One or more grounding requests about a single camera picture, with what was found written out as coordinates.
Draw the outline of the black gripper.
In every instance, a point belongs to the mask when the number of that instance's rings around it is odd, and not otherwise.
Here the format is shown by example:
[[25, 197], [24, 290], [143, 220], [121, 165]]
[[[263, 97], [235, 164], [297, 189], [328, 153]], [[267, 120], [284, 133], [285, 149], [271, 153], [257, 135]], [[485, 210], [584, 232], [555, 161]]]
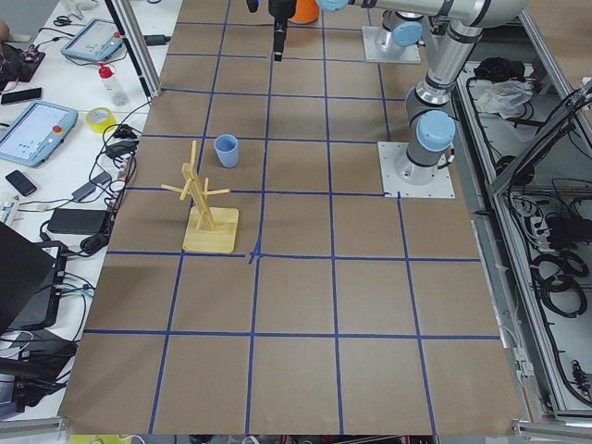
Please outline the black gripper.
[[268, 12], [274, 18], [273, 58], [275, 62], [281, 62], [288, 32], [287, 19], [296, 13], [296, 0], [269, 0]]

